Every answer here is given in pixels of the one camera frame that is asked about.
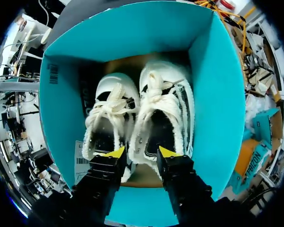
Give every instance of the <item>shoe insole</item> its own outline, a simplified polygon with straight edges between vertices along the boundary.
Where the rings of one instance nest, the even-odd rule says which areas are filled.
[[[145,154],[150,157],[157,156],[159,146],[175,152],[175,137],[173,126],[168,117],[160,110],[156,110],[152,117],[152,128],[145,148]]]
[[[128,115],[124,116],[124,129],[128,125]],[[120,146],[125,144],[125,136],[120,137]],[[105,117],[102,117],[96,131],[93,133],[90,147],[92,152],[108,153],[115,150],[114,127]]]

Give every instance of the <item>teal box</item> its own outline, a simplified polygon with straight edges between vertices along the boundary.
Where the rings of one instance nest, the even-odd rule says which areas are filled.
[[[279,111],[278,108],[272,108],[266,111],[258,113],[253,119],[253,125],[255,128],[255,138],[258,141],[267,141],[267,146],[272,149],[272,124],[271,118]]]
[[[233,171],[229,185],[232,186],[232,191],[235,194],[239,194],[245,189],[249,188],[252,178],[257,174],[257,171],[264,165],[269,157],[270,149],[269,143],[265,140],[258,144],[252,154],[250,164],[246,170],[244,178],[236,171]]]
[[[219,198],[235,167],[244,132],[240,61],[215,12],[172,1],[104,11],[76,25],[46,49],[39,96],[42,127],[47,148],[69,186],[74,184],[75,141],[82,141],[85,132],[80,64],[185,50],[195,99],[194,168],[212,186],[212,198]],[[50,75],[52,64],[59,69],[55,83]],[[135,226],[178,223],[163,188],[120,187],[107,219]]]

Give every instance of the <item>cardboard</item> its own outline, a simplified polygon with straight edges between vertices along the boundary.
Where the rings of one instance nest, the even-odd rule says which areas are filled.
[[[242,31],[237,27],[232,27],[231,33],[234,36],[234,39],[235,39],[237,46],[241,47],[243,45],[243,33],[242,33]],[[245,42],[245,47],[246,48],[250,47],[247,39],[246,39],[246,42]]]
[[[243,177],[251,160],[252,154],[259,144],[259,141],[249,139],[242,143],[238,161],[235,166],[235,171]]]
[[[278,90],[278,86],[276,85],[275,81],[273,80],[271,85],[270,85],[270,91],[274,97],[275,103],[279,102],[281,100],[281,94]]]

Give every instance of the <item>orange box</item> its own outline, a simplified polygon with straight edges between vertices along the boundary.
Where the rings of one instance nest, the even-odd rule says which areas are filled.
[[[235,166],[235,171],[240,176],[243,177],[245,175],[245,172],[250,164],[252,154],[259,143],[259,141],[253,139],[246,140],[242,143],[239,158]]]

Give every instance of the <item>white label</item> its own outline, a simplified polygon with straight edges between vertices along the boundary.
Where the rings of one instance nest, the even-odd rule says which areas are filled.
[[[273,95],[275,96],[275,95],[277,94],[277,91],[276,91],[275,85],[274,85],[274,84],[272,84],[272,85],[270,86],[270,88],[271,88],[271,91],[272,91]]]
[[[83,142],[76,141],[75,144],[75,184],[87,174],[90,169],[89,161],[82,156]]]

